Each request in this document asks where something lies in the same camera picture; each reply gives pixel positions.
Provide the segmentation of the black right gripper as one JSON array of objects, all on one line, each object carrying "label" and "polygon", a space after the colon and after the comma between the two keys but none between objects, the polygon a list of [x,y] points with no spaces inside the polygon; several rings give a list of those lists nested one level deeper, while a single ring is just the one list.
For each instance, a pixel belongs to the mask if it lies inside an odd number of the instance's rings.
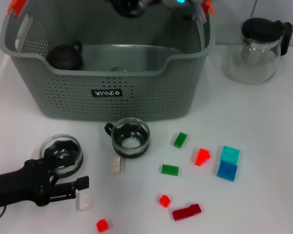
[{"label": "black right gripper", "polygon": [[110,0],[114,10],[122,17],[136,18],[148,8],[148,0]]}]

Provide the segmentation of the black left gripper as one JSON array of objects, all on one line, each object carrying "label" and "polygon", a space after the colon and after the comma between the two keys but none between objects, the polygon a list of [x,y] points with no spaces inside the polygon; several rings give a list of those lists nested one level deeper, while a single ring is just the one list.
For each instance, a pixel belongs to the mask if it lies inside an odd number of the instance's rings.
[{"label": "black left gripper", "polygon": [[21,169],[0,175],[0,207],[26,200],[42,207],[50,201],[75,199],[77,190],[89,188],[88,176],[50,185],[50,171],[74,164],[73,156],[43,157],[27,160]]}]

